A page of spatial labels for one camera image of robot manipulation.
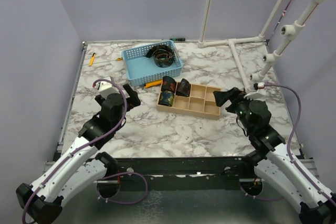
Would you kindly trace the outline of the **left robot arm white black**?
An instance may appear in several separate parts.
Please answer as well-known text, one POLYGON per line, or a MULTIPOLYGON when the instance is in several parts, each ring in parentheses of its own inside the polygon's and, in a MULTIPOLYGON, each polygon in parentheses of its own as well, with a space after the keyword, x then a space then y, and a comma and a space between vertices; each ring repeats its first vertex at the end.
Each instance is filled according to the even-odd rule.
POLYGON ((115 175, 115 159, 100 149, 124 126, 126 113, 141 101, 129 84, 120 88, 113 81, 98 79, 93 87, 99 90, 95 100, 100 111, 83 125, 71 146, 48 171, 16 189, 23 223, 27 222, 26 216, 33 223, 53 223, 76 194, 95 180, 115 175))

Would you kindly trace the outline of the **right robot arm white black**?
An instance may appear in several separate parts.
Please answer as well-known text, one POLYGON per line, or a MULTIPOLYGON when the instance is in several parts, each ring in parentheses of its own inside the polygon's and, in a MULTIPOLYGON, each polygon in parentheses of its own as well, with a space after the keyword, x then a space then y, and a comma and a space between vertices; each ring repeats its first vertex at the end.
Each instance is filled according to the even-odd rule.
POLYGON ((302 223, 335 223, 335 193, 320 182, 293 154, 271 125, 271 112, 260 100, 250 100, 238 88, 214 91, 216 105, 241 122, 254 151, 241 164, 246 177, 255 175, 271 185, 299 214, 302 223))

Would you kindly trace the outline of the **brown blue floral tie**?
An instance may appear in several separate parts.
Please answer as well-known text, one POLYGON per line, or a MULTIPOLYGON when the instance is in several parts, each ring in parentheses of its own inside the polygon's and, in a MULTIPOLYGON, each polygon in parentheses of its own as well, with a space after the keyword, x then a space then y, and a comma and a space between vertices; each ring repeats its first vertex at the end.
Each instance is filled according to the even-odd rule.
POLYGON ((191 91, 191 84, 185 78, 183 78, 177 85, 176 95, 182 97, 189 97, 191 91))

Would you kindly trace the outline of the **wooden compartment tray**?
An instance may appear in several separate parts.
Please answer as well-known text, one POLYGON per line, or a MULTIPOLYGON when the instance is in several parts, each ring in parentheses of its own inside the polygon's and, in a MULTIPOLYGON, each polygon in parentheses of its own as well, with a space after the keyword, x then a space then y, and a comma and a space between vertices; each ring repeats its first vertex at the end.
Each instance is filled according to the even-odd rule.
POLYGON ((191 84, 189 97, 174 95, 171 106, 159 104, 160 94, 157 98, 156 109, 161 112, 188 115, 198 118, 218 120, 220 118, 220 107, 215 103, 214 91, 221 91, 221 88, 191 84))

